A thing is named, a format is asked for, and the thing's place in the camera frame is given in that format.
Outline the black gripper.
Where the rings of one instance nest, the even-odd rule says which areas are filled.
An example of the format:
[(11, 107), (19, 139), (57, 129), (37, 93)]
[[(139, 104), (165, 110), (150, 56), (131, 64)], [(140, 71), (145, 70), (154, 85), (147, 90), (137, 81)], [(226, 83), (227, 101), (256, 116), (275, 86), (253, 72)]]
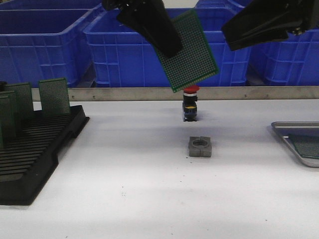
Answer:
[(119, 9), (117, 20), (142, 35), (166, 57), (182, 50), (181, 38), (161, 0), (102, 0), (110, 11)]
[(232, 51), (284, 41), (301, 35), (319, 21), (318, 0), (254, 0), (222, 26)]

